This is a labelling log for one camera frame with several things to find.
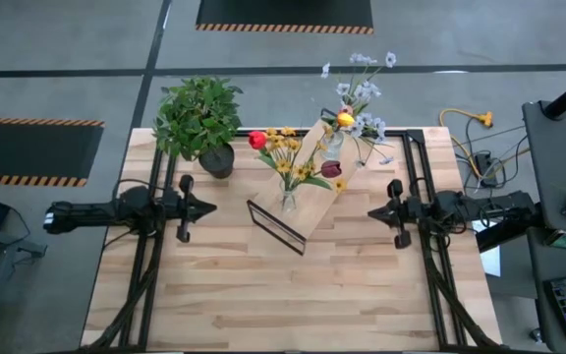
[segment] potted plant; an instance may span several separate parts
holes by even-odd
[[[192,78],[181,87],[162,88],[165,97],[154,124],[158,147],[187,161],[198,158],[202,168],[216,178],[233,172],[235,153],[228,144],[242,125],[237,116],[235,93],[229,79]]]

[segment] white flower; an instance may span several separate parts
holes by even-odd
[[[372,125],[372,116],[370,115],[370,113],[360,113],[358,115],[358,119],[361,119],[365,125]]]
[[[390,162],[394,161],[394,157],[392,156],[387,156],[386,158],[382,159],[381,161],[379,161],[380,165],[386,165]]]
[[[372,65],[372,64],[376,64],[376,60],[364,56],[363,54],[360,53],[353,53],[351,54],[351,58],[349,59],[351,61],[351,63],[356,64],[356,63],[362,63],[362,64],[366,64],[366,65]]]
[[[331,67],[331,62],[324,64],[324,66],[322,67],[322,75],[320,75],[321,78],[326,79],[329,77],[330,67]]]
[[[359,138],[364,130],[364,122],[358,119],[354,125],[351,126],[351,137]]]
[[[371,88],[365,88],[362,85],[357,85],[355,91],[353,92],[353,96],[360,101],[366,101],[366,102],[370,101],[371,95],[372,95]]]
[[[396,63],[397,63],[397,56],[393,52],[389,51],[385,55],[385,66],[388,68],[392,68]]]
[[[375,97],[381,96],[381,91],[375,84],[370,84],[370,92],[372,92]]]
[[[338,92],[338,95],[345,95],[349,92],[350,88],[350,84],[338,84],[338,87],[335,89],[335,91]]]
[[[351,64],[359,63],[360,58],[364,58],[364,55],[360,53],[353,53],[351,54],[351,58],[349,59],[349,61],[351,62]]]
[[[378,131],[378,130],[377,130],[377,133],[379,134],[379,136],[377,137],[377,139],[374,140],[374,143],[375,143],[375,144],[377,144],[377,145],[382,145],[382,144],[385,144],[385,143],[388,142],[388,138],[386,138],[386,137],[384,136],[384,134],[383,134],[384,132],[383,132],[383,131]]]
[[[374,118],[372,125],[374,125],[374,129],[385,129],[385,122],[381,118]]]

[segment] yellow black striped border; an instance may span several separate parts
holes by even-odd
[[[0,185],[7,186],[47,186],[47,187],[83,187],[86,178],[47,177],[47,176],[0,176]]]
[[[244,24],[199,24],[196,30],[221,31],[275,31],[296,33],[373,34],[366,26],[312,26],[312,25],[244,25]]]
[[[25,119],[25,118],[0,118],[0,124],[88,126],[88,127],[103,127],[104,126],[104,122],[95,121],[95,120]]]

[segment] purple tulip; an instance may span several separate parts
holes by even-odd
[[[326,161],[320,167],[320,173],[325,178],[334,178],[342,174],[340,161]]]

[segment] power strip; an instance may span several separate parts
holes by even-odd
[[[487,152],[480,152],[475,155],[475,163],[476,167],[478,168],[478,172],[480,175],[490,175],[492,174],[493,169],[490,168],[492,165],[492,159],[490,158],[490,153]],[[497,186],[497,176],[492,175],[490,177],[484,178],[481,180],[481,186],[487,188],[494,188]]]

